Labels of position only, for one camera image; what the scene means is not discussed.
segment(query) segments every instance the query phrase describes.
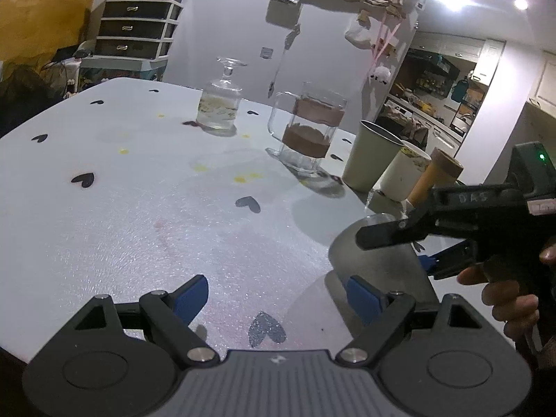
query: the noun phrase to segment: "fingernail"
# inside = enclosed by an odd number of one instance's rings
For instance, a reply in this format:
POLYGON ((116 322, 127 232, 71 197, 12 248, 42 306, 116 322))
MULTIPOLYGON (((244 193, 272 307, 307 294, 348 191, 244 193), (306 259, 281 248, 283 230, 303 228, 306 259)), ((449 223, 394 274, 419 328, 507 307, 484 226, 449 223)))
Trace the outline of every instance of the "fingernail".
POLYGON ((546 262, 553 262, 556 260, 556 247, 550 246, 540 253, 540 259, 546 262))

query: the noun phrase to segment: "plush toy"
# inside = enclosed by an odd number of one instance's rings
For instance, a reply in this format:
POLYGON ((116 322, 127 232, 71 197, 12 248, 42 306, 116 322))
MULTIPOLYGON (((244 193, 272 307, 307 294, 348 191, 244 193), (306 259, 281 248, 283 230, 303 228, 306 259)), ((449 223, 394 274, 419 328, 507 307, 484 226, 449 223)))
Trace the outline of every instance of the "plush toy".
POLYGON ((374 72, 371 74, 371 79, 375 79, 376 81, 383 83, 383 84, 388 84, 388 81, 390 81, 390 77, 392 76, 392 73, 390 72, 390 69, 388 67, 385 67, 383 65, 378 66, 374 72))

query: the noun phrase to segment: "clear liquid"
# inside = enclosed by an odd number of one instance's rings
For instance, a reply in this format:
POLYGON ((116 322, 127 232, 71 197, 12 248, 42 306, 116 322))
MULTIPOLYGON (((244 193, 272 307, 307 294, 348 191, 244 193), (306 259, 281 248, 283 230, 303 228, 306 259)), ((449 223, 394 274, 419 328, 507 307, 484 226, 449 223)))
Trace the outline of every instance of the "clear liquid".
POLYGON ((210 128, 232 128, 240 100, 240 98, 215 96, 203 91, 197 110, 197 122, 210 128))

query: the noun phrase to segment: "drawer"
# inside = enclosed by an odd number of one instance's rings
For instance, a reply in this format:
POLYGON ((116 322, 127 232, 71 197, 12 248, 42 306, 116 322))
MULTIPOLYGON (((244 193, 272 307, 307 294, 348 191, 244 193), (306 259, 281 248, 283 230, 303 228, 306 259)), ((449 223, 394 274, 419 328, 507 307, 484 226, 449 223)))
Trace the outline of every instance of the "drawer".
MULTIPOLYGON (((127 39, 97 39, 95 55, 156 59, 158 42, 127 39)), ((170 43, 162 44, 160 56, 167 55, 170 43)))
POLYGON ((164 20, 168 16, 171 5, 168 1, 107 1, 102 16, 164 20))
POLYGON ((165 25, 164 22, 146 20, 102 20, 98 35, 160 39, 165 31, 165 25))

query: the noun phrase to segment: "kitchen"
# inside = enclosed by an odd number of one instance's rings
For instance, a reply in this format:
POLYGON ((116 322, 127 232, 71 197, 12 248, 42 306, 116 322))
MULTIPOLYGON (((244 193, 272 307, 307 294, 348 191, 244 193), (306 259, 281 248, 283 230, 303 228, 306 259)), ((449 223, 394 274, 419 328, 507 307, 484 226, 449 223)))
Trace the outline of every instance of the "kitchen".
POLYGON ((377 117, 412 118, 414 142, 427 153, 438 147, 455 156, 493 79, 504 42, 417 32, 377 117))

